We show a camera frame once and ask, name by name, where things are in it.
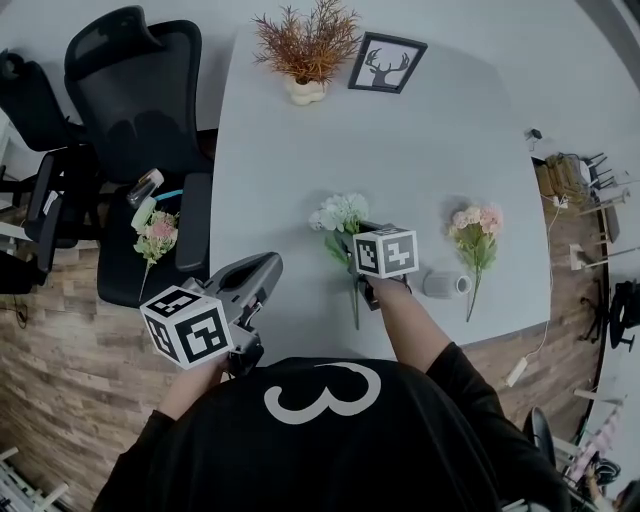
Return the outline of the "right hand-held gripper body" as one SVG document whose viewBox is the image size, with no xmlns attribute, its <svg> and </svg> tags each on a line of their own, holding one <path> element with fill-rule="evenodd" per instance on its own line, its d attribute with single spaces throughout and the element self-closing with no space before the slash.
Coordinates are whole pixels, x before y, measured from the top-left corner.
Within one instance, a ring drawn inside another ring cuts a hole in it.
<svg viewBox="0 0 640 512">
<path fill-rule="evenodd" d="M 352 267 L 358 292 L 371 311 L 379 308 L 368 279 L 399 280 L 408 285 L 407 275 L 418 271 L 418 242 L 415 230 L 377 227 L 352 236 Z"/>
</svg>

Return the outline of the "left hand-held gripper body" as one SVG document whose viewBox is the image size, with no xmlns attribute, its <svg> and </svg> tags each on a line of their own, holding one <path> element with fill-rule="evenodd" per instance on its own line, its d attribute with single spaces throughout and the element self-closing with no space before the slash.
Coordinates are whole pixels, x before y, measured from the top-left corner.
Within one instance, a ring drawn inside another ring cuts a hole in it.
<svg viewBox="0 0 640 512">
<path fill-rule="evenodd" d="M 173 285 L 140 305 L 155 350 L 182 369 L 226 359 L 233 376 L 251 372 L 264 354 L 252 318 L 265 303 L 264 285 L 214 276 Z"/>
</svg>

